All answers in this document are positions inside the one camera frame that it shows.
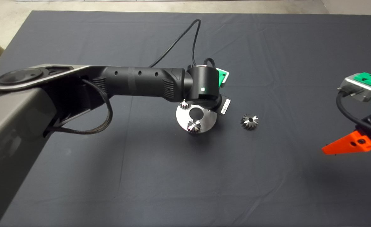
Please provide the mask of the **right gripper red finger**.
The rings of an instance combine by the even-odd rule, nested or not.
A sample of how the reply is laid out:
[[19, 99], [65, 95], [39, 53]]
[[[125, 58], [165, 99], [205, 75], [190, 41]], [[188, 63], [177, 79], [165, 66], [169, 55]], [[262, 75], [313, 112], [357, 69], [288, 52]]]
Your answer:
[[361, 131], [353, 131], [325, 145], [321, 150], [327, 155], [369, 152], [371, 151], [371, 139]]

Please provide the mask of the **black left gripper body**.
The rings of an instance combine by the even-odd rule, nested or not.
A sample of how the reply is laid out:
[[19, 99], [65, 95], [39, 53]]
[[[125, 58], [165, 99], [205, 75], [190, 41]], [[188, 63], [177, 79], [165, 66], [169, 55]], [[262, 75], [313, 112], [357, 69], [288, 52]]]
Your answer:
[[185, 101], [188, 104], [198, 105], [219, 115], [225, 115], [231, 103], [229, 97], [221, 94], [219, 96], [200, 95], [198, 99], [186, 99]]

